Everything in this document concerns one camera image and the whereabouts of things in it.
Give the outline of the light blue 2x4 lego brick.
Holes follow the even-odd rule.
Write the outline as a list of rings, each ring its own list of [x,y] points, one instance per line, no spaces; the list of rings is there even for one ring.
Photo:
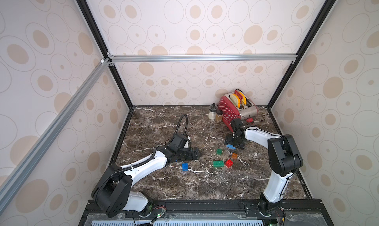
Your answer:
[[[227,148],[231,149],[231,150],[235,150],[236,147],[232,146],[232,145],[226,145]]]

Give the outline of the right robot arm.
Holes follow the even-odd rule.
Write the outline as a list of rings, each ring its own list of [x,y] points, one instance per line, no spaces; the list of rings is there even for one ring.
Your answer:
[[[259,211],[263,216],[269,217],[281,207],[283,193],[289,181],[304,164],[300,151],[289,134],[273,134],[240,118],[232,120],[230,128],[232,134],[227,135],[226,145],[242,150],[245,143],[251,141],[268,150],[271,175],[260,195]]]

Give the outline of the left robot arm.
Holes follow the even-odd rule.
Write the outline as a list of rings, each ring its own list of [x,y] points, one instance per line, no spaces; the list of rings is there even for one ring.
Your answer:
[[[152,154],[132,164],[110,165],[91,193],[101,210],[112,218],[122,211],[135,211],[148,216],[153,202],[141,192],[131,188],[149,174],[175,162],[200,159],[198,147],[191,147],[187,134],[175,134],[164,146],[153,149]]]

